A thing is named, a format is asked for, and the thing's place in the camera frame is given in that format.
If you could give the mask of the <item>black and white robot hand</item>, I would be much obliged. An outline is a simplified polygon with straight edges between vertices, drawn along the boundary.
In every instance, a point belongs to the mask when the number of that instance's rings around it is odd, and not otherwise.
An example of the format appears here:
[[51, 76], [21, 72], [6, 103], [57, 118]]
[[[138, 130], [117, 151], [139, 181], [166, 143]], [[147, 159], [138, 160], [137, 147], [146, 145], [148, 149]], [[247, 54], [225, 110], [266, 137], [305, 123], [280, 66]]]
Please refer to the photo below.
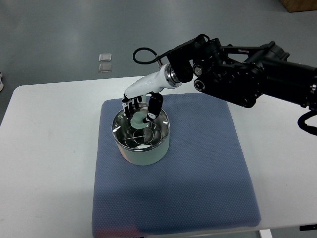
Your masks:
[[139, 108], [142, 97], [150, 94], [148, 112], [139, 122], [146, 124], [154, 121], [162, 109], [163, 96], [160, 92], [163, 89], [175, 89], [181, 84], [169, 63], [163, 65], [158, 72], [140, 78], [124, 91], [122, 107], [126, 116], [132, 116], [134, 110]]

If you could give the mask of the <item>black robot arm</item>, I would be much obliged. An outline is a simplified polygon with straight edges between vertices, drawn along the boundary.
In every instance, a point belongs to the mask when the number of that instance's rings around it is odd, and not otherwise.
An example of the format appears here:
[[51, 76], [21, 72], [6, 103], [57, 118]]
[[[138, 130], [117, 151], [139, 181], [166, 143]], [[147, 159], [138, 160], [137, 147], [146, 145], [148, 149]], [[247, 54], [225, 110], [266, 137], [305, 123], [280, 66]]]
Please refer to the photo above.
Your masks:
[[288, 62], [289, 53], [274, 41], [260, 47], [222, 46], [219, 39], [198, 37], [167, 52], [177, 79], [202, 93], [251, 108], [269, 95], [308, 108], [299, 117], [300, 129], [316, 135], [306, 120], [317, 114], [317, 69]]

